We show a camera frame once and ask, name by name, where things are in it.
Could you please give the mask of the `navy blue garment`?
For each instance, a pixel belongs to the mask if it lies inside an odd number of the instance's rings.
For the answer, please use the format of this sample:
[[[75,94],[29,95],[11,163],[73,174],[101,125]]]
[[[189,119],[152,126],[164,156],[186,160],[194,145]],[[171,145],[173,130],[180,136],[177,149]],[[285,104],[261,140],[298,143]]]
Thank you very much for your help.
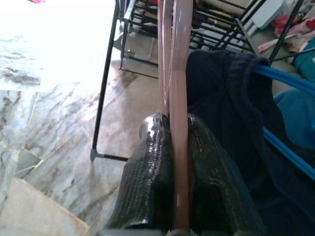
[[[315,167],[315,150],[294,144],[272,94],[272,80],[254,73],[268,60],[253,54],[193,51],[187,100],[239,168],[271,236],[315,236],[315,181],[263,137],[275,135]]]

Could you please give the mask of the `blue plastic hanger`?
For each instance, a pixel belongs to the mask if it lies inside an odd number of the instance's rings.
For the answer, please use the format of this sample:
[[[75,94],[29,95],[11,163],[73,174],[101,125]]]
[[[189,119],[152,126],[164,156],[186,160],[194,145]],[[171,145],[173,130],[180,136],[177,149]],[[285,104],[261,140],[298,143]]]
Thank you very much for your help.
[[[265,65],[256,66],[253,72],[290,85],[296,89],[308,93],[310,96],[315,97],[315,84],[310,81],[301,80],[297,76],[287,74],[283,71],[279,71]],[[265,127],[263,127],[263,136],[273,147],[275,147],[280,153],[282,153],[298,169],[306,174],[312,181],[315,181],[315,168],[313,168],[310,164],[308,164],[300,156],[298,156],[295,152],[288,148],[281,140],[279,140]]]

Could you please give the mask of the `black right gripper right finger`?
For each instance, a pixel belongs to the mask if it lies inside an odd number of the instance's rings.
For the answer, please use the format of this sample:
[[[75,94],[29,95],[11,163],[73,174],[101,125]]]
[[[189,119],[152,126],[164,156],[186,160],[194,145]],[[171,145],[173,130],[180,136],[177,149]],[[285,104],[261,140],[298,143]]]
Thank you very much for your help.
[[[212,131],[190,114],[190,227],[199,236],[266,236],[242,175]]]

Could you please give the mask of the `pink plastic hanger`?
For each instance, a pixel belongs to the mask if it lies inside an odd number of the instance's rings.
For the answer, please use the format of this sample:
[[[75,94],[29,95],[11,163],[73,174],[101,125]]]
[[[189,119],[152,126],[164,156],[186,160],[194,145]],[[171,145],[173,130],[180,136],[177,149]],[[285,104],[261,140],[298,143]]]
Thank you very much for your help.
[[[158,0],[158,78],[161,111],[169,117],[174,168],[173,230],[189,233],[189,156],[186,65],[192,0]]]

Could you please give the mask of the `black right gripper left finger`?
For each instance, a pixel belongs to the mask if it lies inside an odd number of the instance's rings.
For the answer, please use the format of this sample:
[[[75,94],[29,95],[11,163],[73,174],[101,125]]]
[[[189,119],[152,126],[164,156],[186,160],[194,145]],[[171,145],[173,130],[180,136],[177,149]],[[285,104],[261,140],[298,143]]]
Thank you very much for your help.
[[[174,200],[172,155],[168,117],[163,113],[146,117],[139,129],[139,142],[124,166],[109,228],[171,228]]]

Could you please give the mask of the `bright blue garment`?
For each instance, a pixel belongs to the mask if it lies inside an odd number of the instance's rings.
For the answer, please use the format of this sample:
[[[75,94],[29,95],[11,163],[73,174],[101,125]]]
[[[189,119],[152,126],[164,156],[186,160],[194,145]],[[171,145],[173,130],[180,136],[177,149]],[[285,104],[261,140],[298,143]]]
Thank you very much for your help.
[[[289,139],[296,145],[315,150],[315,97],[298,89],[274,96]]]

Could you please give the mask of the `black metal drying rack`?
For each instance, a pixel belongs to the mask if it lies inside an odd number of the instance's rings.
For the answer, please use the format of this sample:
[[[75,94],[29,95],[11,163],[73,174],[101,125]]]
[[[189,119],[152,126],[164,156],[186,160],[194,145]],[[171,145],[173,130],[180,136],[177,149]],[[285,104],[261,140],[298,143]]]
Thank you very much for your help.
[[[267,5],[272,4],[272,10],[268,13],[266,24],[270,23],[280,11],[283,0],[250,0],[245,7],[232,0],[194,0],[192,14],[192,33],[190,36],[191,50],[237,50],[258,54],[250,39],[250,29],[257,27],[255,21],[260,13],[267,12]],[[120,20],[123,31],[117,42],[121,51],[121,61],[130,59],[144,64],[158,66],[158,63],[149,59],[141,59],[132,53],[125,52],[127,34],[133,29],[133,25],[139,26],[138,33],[158,38],[158,14],[162,12],[162,0],[115,0],[113,21],[110,31],[107,55],[105,60],[100,97],[94,127],[94,137],[90,158],[107,158],[118,161],[126,161],[127,158],[119,157],[97,151],[98,135],[102,117],[102,110],[107,89],[109,67],[112,50],[115,44],[116,22]]]

